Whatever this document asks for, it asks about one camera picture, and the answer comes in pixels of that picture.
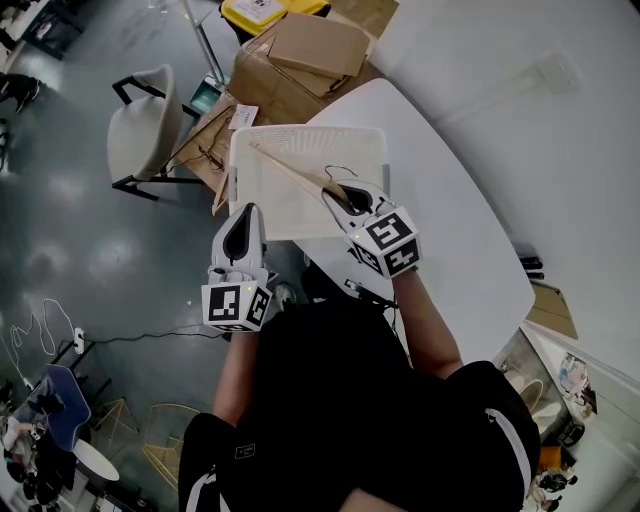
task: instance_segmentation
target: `orange object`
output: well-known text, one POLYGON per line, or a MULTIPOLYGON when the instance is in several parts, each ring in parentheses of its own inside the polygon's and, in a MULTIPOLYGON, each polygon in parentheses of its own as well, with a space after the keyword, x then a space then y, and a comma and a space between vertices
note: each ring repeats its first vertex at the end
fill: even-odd
POLYGON ((562 447, 543 446, 540 448, 540 462, 538 469, 562 469, 562 447))

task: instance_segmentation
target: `black t-shirt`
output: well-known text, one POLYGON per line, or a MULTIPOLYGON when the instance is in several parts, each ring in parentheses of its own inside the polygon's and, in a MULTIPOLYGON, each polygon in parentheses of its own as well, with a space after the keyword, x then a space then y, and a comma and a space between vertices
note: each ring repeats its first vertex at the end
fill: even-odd
POLYGON ((517 511, 538 458, 537 427, 491 363, 421 375, 371 306, 297 306, 261 332, 238 428, 209 414, 188 427, 180 511, 225 510, 220 493, 231 512, 338 510, 355 488, 407 510, 458 510, 488 485, 493 511, 517 511))

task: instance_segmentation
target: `cardboard box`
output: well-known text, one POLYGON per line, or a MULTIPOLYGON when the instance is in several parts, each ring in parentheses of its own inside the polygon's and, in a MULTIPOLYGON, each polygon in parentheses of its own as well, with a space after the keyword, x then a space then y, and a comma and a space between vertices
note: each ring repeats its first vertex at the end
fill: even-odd
POLYGON ((269 60, 334 79, 358 76, 369 37, 359 28, 291 12, 280 21, 269 60))
POLYGON ((342 82, 274 65, 268 55, 281 24, 282 21, 277 22, 240 49, 228 86, 229 93, 240 103, 258 105, 259 115, 268 117, 274 124, 306 123, 353 89, 384 77, 368 61, 357 77, 347 77, 342 82), (319 94, 329 81, 330 90, 319 94))
POLYGON ((532 286, 536 300, 527 315, 527 320, 577 340, 578 333, 562 292, 550 286, 532 286))

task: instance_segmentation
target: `yellow box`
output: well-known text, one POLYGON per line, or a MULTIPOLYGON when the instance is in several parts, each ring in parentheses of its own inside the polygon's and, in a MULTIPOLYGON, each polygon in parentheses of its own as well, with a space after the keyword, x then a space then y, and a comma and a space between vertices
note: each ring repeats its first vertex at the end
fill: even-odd
POLYGON ((220 12, 228 22, 257 36, 287 12, 316 14, 328 5, 325 0, 224 0, 220 12))

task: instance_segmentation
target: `gray floor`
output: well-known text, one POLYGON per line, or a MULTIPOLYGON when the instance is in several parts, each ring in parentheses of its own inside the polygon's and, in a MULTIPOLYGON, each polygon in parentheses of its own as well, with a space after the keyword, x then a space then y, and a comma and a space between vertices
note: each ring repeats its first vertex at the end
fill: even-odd
MULTIPOLYGON (((198 12, 208 8, 200 0, 198 12)), ((199 324, 211 240, 223 221, 212 218, 212 193, 199 185, 148 185, 153 203, 111 189, 106 137, 120 107, 111 84, 128 74, 170 64, 184 102, 207 71, 177 0, 93 0, 80 12, 85 33, 58 62, 26 48, 12 71, 47 84, 13 124, 7 168, 0 173, 1 332, 40 319, 45 297, 60 301, 87 337, 107 339, 199 324)), ((217 13, 207 32, 227 74, 238 43, 217 13)), ((302 269, 291 244, 270 245, 275 270, 294 281, 302 269)), ((57 341, 69 329, 54 307, 57 341)), ((202 326, 183 329, 209 332, 202 326)), ((140 424, 151 404, 176 402, 209 410, 227 344, 190 337, 116 342, 94 350, 78 367, 87 392, 110 377, 105 399, 126 396, 140 424)), ((37 380, 50 357, 37 334, 18 349, 20 369, 37 380)), ((0 375, 19 381, 4 350, 0 375)), ((124 481, 163 508, 175 493, 150 469, 139 448, 118 456, 124 481)))

